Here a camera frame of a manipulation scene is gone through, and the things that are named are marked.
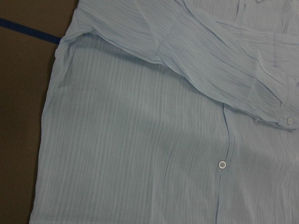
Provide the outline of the light blue button shirt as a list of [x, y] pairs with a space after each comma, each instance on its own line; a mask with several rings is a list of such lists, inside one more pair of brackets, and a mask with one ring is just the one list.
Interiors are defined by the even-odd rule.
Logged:
[[29, 221], [298, 223], [298, 1], [79, 1]]

